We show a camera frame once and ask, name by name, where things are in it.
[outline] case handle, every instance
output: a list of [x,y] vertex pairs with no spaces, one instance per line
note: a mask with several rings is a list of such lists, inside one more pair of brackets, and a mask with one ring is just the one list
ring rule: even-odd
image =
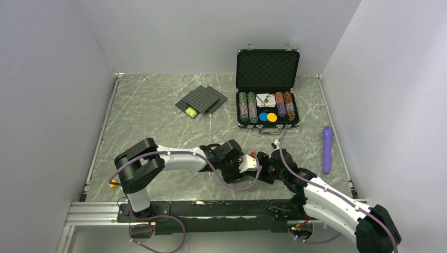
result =
[[274,131],[263,131],[263,127],[259,126],[259,133],[260,134],[280,134],[282,129],[283,129],[282,125],[277,125],[275,132]]

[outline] gray marble floor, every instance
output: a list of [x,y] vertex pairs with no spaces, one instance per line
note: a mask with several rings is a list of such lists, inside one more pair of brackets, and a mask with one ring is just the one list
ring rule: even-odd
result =
[[[116,201],[123,196],[120,189],[111,189],[107,183],[115,170],[113,159],[144,138],[154,138],[157,144],[172,148],[193,148],[235,139],[245,153],[271,153],[270,144],[277,135],[260,135],[256,129],[237,127],[235,77],[233,74],[124,75],[106,124],[87,201]],[[228,100],[213,114],[200,114],[191,119],[180,112],[175,103],[198,85],[211,85]],[[298,76],[294,91],[301,125],[288,131],[284,148],[299,167],[312,170],[350,196],[335,140],[331,173],[322,173],[321,131],[330,120],[315,75]],[[243,188],[251,181],[250,178],[236,183],[235,187]],[[258,182],[249,191],[236,192],[225,187],[213,173],[190,171],[160,173],[149,185],[148,193],[151,200],[285,199],[293,196],[280,181],[273,185]]]

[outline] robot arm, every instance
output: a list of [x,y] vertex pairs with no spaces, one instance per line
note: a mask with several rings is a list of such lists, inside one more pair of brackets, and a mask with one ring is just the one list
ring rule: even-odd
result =
[[115,166],[118,169],[130,160],[150,152],[154,154],[144,157],[143,162],[138,160],[131,163],[118,174],[122,190],[137,213],[151,211],[146,187],[161,171],[212,171],[206,161],[199,156],[205,157],[216,169],[220,169],[227,183],[239,181],[246,177],[246,171],[257,168],[255,158],[244,155],[235,140],[227,141],[223,145],[211,144],[193,149],[174,149],[156,145],[152,138],[144,139],[118,155],[114,160]]
[[[222,145],[211,144],[193,149],[173,149],[156,145],[154,139],[147,138],[117,156],[114,163],[118,169],[132,159],[136,159],[135,162],[122,169],[118,175],[122,190],[127,195],[137,216],[150,217],[152,214],[146,187],[158,173],[168,170],[212,171],[203,159],[206,158],[216,169],[221,171],[222,177],[227,183],[239,181],[246,176],[255,177],[256,173],[259,173],[258,180],[265,183],[273,184],[275,180],[282,181],[290,191],[295,193],[290,201],[296,210],[338,230],[357,245],[360,253],[391,253],[393,245],[384,229],[365,213],[359,212],[359,208],[369,210],[371,215],[391,231],[395,242],[397,244],[401,242],[399,232],[385,208],[380,205],[372,208],[338,192],[313,172],[298,168],[285,149],[281,151],[284,161],[279,149],[276,149],[271,155],[258,152],[257,159],[255,159],[245,155],[235,140],[227,141]],[[144,157],[146,162],[138,159],[143,154],[147,154]],[[294,173],[308,182],[291,174],[285,168],[284,162]],[[260,172],[257,172],[258,166],[261,166]],[[324,189],[316,187],[314,184],[324,186]],[[354,203],[354,206],[348,204],[340,196]]]

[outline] yellow poker chip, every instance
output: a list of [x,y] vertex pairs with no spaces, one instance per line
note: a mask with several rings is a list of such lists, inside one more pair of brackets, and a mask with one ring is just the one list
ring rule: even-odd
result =
[[112,188],[112,189],[115,189],[115,188],[118,187],[118,186],[116,186],[116,185],[114,185],[114,184],[111,184],[111,183],[109,183],[109,186],[110,186],[110,188]]
[[278,120],[278,116],[276,116],[276,114],[270,112],[269,114],[267,114],[267,120],[268,120],[268,122],[276,122]]
[[192,119],[194,119],[197,116],[197,112],[193,108],[186,109],[185,113],[190,116]]

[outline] purple toy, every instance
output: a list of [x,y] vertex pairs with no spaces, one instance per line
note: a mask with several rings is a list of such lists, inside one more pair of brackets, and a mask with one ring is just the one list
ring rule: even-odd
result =
[[334,130],[332,126],[327,125],[323,128],[323,174],[329,174],[331,171],[331,148]]

